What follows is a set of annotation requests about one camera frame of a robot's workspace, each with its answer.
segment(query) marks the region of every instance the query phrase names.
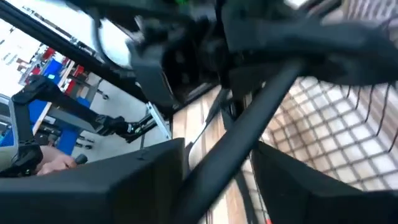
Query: red object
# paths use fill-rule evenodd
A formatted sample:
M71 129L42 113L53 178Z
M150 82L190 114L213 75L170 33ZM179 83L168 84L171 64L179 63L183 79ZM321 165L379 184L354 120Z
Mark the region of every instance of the red object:
M55 50L49 47L43 54L43 60L50 59L55 54Z
M40 75L41 69L39 67L35 67L32 70L32 75Z
M73 76L77 77L78 75L82 74L84 71L85 71L85 68L83 66L78 65L76 67L75 72L73 73ZM69 85L68 85L67 90L65 90L65 93L70 95L72 93L72 90L75 87L75 85L76 85L76 81L75 80L71 80Z

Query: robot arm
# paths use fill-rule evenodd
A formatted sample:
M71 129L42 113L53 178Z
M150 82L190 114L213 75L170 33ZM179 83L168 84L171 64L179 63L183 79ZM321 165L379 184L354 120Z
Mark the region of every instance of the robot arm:
M137 139L142 133L148 132L156 124L146 125L150 119L145 117L138 123L128 123L122 117L97 114L63 94L54 82L41 75L32 75L20 92L16 93L9 103L14 130L14 142L18 148L17 159L12 166L0 172L0 177L21 177L32 175L37 165L43 159L39 144L34 139L30 128L29 103L34 100L52 102L71 114L90 123L96 133L107 136L116 133L127 142Z

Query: person's arm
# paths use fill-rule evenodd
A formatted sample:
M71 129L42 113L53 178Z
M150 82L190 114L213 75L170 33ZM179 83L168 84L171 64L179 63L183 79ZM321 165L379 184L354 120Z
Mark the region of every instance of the person's arm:
M61 171L76 167L74 158L64 154L51 146L41 146L43 153L42 162L37 165L37 175L45 175L55 171Z

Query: metal rod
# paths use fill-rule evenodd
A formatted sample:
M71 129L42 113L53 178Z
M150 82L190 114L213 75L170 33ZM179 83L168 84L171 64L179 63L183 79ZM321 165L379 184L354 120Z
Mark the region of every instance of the metal rod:
M278 75L267 82L233 128L187 177L177 197L172 223L197 223L207 212L237 174L304 68L305 63L301 60L289 61Z

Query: black tube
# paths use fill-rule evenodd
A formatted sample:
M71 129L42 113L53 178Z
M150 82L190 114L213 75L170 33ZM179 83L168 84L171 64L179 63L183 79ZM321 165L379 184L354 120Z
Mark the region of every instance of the black tube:
M301 60L287 63L187 177L175 202L172 223L197 223L238 173L295 79Z
M80 154L76 159L75 162L78 165L83 165L86 164L88 161L88 158L84 154Z
M138 100L144 103L148 102L141 88L135 84L134 79L129 80L121 78L119 74L111 70L108 66L102 64L88 53L80 50L77 46L74 46L63 37L60 37L52 30L35 21L33 18L30 18L27 14L21 12L6 1L0 1L0 18L41 43L55 49L77 64L84 66L87 70L92 71L97 76L105 79L110 82L110 84L120 88Z

